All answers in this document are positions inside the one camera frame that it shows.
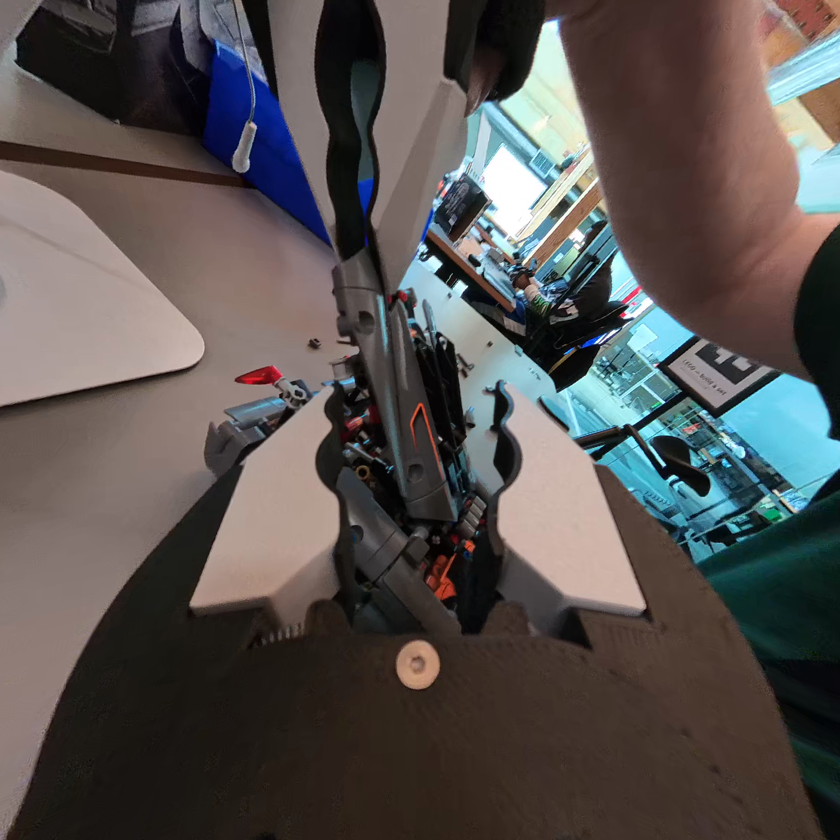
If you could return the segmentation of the person's green shirt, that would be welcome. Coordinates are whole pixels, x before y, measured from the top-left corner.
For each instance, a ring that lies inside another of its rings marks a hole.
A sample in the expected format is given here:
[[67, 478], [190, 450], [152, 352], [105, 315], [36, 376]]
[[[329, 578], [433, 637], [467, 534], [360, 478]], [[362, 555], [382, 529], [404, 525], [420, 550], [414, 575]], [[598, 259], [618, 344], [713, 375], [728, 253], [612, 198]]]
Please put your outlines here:
[[838, 472], [803, 511], [701, 569], [773, 689], [825, 836], [838, 838]]

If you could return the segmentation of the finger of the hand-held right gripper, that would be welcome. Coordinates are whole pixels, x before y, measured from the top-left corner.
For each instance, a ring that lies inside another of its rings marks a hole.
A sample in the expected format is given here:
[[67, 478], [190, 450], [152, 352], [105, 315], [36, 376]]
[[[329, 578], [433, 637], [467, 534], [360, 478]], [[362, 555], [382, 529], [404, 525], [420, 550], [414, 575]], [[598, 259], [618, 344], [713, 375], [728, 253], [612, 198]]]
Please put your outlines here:
[[384, 292], [396, 293], [423, 239], [438, 181], [464, 150], [466, 95], [445, 75], [448, 2], [374, 6], [385, 68], [371, 135], [371, 246]]
[[268, 15], [281, 110], [333, 250], [350, 259], [364, 247], [362, 142], [351, 95], [360, 4], [272, 1]]

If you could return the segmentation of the black computer monitor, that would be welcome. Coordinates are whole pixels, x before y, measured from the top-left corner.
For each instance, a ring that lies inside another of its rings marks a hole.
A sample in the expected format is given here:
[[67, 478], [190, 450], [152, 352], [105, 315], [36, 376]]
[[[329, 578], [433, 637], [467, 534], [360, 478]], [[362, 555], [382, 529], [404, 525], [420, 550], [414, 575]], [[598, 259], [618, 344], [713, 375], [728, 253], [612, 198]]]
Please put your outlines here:
[[574, 297], [586, 286], [594, 274], [614, 258], [617, 244], [613, 226], [604, 220], [592, 226], [593, 236], [587, 235], [584, 246], [566, 273], [568, 292]]

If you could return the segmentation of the dark printed box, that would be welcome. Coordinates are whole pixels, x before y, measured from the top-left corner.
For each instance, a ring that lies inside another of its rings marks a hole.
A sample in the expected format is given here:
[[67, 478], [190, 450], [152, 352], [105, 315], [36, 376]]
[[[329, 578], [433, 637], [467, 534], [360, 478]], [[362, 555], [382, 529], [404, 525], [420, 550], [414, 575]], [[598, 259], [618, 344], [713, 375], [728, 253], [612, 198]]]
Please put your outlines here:
[[434, 211], [434, 223], [451, 242], [462, 239], [490, 205], [490, 198], [469, 173], [452, 182]]

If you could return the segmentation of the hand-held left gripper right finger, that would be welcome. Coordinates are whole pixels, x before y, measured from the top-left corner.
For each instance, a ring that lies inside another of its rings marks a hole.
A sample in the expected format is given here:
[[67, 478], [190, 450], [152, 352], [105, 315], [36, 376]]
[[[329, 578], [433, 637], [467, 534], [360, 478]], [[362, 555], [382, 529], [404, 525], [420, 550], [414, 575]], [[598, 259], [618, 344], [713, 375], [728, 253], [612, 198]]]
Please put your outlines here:
[[557, 636], [572, 610], [641, 617], [647, 604], [592, 458], [506, 381], [493, 415], [502, 485], [487, 526], [502, 598], [543, 636]]

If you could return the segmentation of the framed white sign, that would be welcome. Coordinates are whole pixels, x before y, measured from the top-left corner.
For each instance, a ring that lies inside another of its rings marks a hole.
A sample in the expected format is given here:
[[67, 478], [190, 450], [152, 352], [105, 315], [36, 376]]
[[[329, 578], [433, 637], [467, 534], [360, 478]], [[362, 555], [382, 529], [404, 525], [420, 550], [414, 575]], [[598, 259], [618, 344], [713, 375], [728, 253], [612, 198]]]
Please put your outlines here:
[[720, 418], [781, 373], [698, 336], [657, 363], [659, 373], [715, 418]]

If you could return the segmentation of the person's right forearm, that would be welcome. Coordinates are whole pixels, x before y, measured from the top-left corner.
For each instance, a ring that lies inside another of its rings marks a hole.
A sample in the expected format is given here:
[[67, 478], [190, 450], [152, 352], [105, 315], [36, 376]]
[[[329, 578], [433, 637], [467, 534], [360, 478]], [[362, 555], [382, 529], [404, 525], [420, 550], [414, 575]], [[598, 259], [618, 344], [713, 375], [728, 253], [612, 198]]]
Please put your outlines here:
[[765, 90], [758, 2], [550, 2], [613, 232], [694, 334], [809, 379], [794, 315], [838, 226], [805, 214]]

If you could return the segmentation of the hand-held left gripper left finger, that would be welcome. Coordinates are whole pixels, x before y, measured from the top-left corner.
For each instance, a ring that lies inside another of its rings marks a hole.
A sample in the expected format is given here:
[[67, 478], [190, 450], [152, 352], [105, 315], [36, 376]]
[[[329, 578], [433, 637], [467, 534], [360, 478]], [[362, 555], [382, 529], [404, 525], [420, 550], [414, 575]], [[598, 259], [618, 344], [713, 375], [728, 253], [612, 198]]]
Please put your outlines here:
[[340, 442], [334, 413], [342, 418], [343, 397], [326, 385], [246, 456], [192, 594], [193, 614], [255, 608], [273, 624], [310, 624], [310, 606], [339, 593], [341, 502], [328, 477], [328, 446]]

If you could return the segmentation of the lego set box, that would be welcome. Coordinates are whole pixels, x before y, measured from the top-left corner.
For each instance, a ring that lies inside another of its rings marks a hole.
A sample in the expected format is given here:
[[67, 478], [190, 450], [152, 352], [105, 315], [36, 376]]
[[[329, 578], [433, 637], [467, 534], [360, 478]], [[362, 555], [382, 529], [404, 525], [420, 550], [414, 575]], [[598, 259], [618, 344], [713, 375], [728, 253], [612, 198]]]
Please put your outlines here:
[[16, 40], [16, 64], [114, 123], [204, 132], [214, 39], [197, 1], [48, 1]]

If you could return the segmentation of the blue plastic bin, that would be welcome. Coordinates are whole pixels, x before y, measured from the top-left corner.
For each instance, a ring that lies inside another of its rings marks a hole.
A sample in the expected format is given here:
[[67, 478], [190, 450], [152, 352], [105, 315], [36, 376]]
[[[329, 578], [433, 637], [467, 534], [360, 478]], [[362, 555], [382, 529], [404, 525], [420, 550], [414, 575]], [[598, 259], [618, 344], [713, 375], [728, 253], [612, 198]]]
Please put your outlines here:
[[[253, 82], [257, 131], [244, 178], [328, 244], [327, 230], [279, 102], [263, 80], [253, 76]], [[245, 62], [235, 49], [216, 41], [203, 144], [210, 154], [226, 165], [232, 163], [249, 109]]]

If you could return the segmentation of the white book stand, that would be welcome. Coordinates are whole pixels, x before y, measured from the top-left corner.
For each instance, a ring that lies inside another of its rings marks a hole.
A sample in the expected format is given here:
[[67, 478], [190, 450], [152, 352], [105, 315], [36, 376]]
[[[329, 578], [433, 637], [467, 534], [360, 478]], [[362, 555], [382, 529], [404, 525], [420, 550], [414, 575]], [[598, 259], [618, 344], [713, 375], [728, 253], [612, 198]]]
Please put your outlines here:
[[1, 405], [183, 371], [198, 330], [76, 204], [1, 174]]

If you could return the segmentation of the grey lego vehicle model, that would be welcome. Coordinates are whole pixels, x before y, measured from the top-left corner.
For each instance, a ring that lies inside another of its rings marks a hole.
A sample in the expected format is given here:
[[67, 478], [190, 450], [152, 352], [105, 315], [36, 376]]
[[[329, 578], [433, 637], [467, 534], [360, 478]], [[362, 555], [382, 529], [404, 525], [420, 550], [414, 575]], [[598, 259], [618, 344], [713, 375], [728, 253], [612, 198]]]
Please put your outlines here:
[[[501, 561], [466, 453], [455, 348], [427, 303], [423, 330], [412, 292], [384, 292], [366, 247], [336, 266], [333, 291], [339, 334], [359, 349], [326, 384], [343, 397], [342, 418], [331, 414], [340, 442], [328, 446], [341, 502], [334, 597], [363, 631], [477, 634], [501, 600]], [[233, 490], [246, 456], [317, 394], [275, 366], [238, 382], [277, 395], [228, 408], [207, 430], [206, 465], [232, 475]]]

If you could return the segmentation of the wooden office desk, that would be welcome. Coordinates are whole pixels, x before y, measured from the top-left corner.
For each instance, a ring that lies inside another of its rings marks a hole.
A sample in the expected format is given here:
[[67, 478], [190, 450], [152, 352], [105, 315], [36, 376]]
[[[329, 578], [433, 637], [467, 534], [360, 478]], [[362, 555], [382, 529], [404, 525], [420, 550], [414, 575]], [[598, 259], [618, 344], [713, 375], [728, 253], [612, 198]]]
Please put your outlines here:
[[486, 269], [478, 258], [464, 255], [441, 230], [432, 223], [426, 231], [424, 244], [428, 251], [437, 257], [442, 265], [448, 266], [449, 274], [474, 287], [482, 289], [483, 293], [506, 312], [516, 309], [516, 297], [511, 284], [501, 277], [501, 274], [486, 274]]

